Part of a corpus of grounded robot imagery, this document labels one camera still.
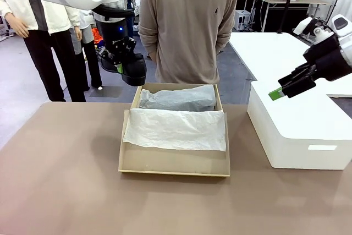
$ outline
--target black trousers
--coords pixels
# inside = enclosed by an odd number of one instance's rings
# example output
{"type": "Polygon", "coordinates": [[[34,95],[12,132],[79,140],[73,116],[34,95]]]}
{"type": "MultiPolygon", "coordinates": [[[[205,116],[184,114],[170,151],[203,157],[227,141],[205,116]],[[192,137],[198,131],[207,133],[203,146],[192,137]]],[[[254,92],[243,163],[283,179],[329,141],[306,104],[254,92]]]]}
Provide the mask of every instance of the black trousers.
{"type": "Polygon", "coordinates": [[[65,101],[51,47],[61,65],[72,101],[86,101],[77,76],[78,65],[69,30],[51,35],[47,31],[30,30],[24,42],[51,101],[65,101]]]}
{"type": "MultiPolygon", "coordinates": [[[[99,86],[102,86],[103,83],[101,81],[99,63],[95,51],[94,41],[89,43],[81,42],[81,45],[87,57],[88,68],[91,77],[91,85],[94,88],[98,88],[99,86]]],[[[86,63],[84,61],[83,52],[76,55],[76,61],[79,67],[79,78],[82,82],[82,88],[87,89],[89,86],[86,73],[86,63]]]]}

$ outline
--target floor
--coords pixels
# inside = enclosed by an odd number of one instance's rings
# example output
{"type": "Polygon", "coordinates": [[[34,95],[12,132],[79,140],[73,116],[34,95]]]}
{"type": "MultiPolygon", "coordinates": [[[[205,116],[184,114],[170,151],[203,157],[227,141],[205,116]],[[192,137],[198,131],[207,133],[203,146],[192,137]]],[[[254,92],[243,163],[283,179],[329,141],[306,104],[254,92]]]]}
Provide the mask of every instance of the floor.
{"type": "MultiPolygon", "coordinates": [[[[146,52],[139,37],[136,53],[146,52]]],[[[147,82],[154,83],[156,66],[146,60],[147,82]]],[[[245,84],[248,71],[241,63],[234,50],[227,45],[218,56],[218,69],[221,77],[219,92],[224,104],[246,104],[245,84]]],[[[62,87],[65,87],[63,74],[59,71],[62,87]]],[[[128,86],[118,74],[101,69],[104,89],[91,89],[86,92],[88,102],[132,102],[136,88],[128,86]]],[[[70,97],[67,89],[65,98],[70,97]]],[[[352,118],[352,99],[333,99],[352,118]]],[[[44,87],[29,57],[24,42],[19,37],[12,37],[0,42],[0,149],[13,134],[47,102],[44,87]]]]}

